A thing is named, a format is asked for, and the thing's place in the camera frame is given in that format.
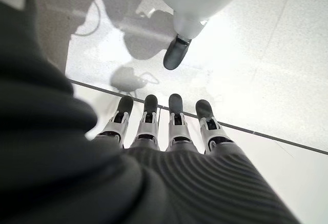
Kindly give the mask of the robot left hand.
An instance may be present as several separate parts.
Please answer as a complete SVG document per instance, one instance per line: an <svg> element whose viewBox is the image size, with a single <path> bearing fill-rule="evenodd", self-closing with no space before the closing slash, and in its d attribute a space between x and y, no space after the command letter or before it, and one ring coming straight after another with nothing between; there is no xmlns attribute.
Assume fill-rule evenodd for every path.
<svg viewBox="0 0 328 224"><path fill-rule="evenodd" d="M1 223L297 223L206 100L196 103L202 154L178 94L166 151L154 95L129 148L130 96L88 140L97 116L44 57L34 3L1 0Z"/></svg>

